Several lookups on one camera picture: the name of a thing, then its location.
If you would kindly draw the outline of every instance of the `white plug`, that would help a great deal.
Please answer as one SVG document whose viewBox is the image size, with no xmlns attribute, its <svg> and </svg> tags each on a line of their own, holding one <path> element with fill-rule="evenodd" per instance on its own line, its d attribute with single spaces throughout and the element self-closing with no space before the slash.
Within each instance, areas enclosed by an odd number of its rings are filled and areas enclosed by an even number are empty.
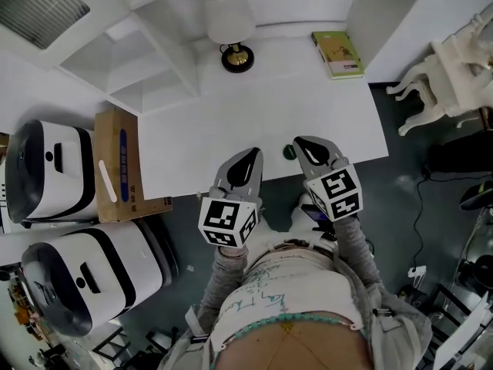
<svg viewBox="0 0 493 370">
<path fill-rule="evenodd" d="M 416 269 L 414 269 L 414 267 L 411 267 L 407 272 L 407 276 L 409 278 L 421 277 L 422 275 L 425 274 L 426 274 L 426 266 L 418 266 L 416 267 Z"/>
</svg>

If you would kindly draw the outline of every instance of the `gray jacket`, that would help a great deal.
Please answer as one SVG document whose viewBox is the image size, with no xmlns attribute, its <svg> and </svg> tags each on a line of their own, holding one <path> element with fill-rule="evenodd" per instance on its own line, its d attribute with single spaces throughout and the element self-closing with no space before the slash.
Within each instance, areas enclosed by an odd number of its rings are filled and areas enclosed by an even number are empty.
<svg viewBox="0 0 493 370">
<path fill-rule="evenodd" d="M 374 369 L 414 370 L 431 340 L 430 320 L 385 290 L 357 219 L 340 220 L 334 223 L 334 229 L 339 248 L 338 254 L 334 255 L 334 264 L 350 282 L 354 303 L 367 332 Z M 241 257 L 230 258 L 216 252 L 213 273 L 198 312 L 200 326 L 206 333 L 212 331 L 222 303 L 241 286 L 246 255 L 245 252 Z M 192 332 L 188 330 L 163 359 L 160 369 L 209 368 L 209 349 L 190 346 L 191 336 Z"/>
</svg>

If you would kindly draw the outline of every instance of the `book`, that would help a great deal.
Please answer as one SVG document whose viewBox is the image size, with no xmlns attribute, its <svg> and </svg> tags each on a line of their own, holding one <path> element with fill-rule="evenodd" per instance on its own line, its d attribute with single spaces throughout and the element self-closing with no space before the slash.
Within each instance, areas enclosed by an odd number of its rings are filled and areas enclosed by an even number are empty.
<svg viewBox="0 0 493 370">
<path fill-rule="evenodd" d="M 363 65 L 346 32 L 313 32 L 311 38 L 329 66 L 332 79 L 364 75 Z"/>
</svg>

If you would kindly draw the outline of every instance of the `skin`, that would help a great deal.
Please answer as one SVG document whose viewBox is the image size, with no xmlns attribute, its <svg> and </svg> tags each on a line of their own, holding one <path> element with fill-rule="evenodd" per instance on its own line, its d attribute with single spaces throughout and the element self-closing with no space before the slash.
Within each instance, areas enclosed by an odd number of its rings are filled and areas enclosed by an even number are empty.
<svg viewBox="0 0 493 370">
<path fill-rule="evenodd" d="M 351 323 L 325 311 L 321 316 Z M 266 325 L 232 341 L 221 352 L 216 370 L 371 370 L 367 342 L 347 326 L 294 321 L 287 332 L 281 323 Z"/>
</svg>

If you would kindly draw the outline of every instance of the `lamp base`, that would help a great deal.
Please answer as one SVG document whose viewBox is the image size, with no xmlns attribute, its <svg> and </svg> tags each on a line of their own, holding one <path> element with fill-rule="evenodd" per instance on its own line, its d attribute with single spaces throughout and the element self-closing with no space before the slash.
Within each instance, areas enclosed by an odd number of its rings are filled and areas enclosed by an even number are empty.
<svg viewBox="0 0 493 370">
<path fill-rule="evenodd" d="M 247 46 L 232 44 L 223 52 L 221 62 L 229 72 L 246 72 L 253 66 L 255 55 Z"/>
</svg>

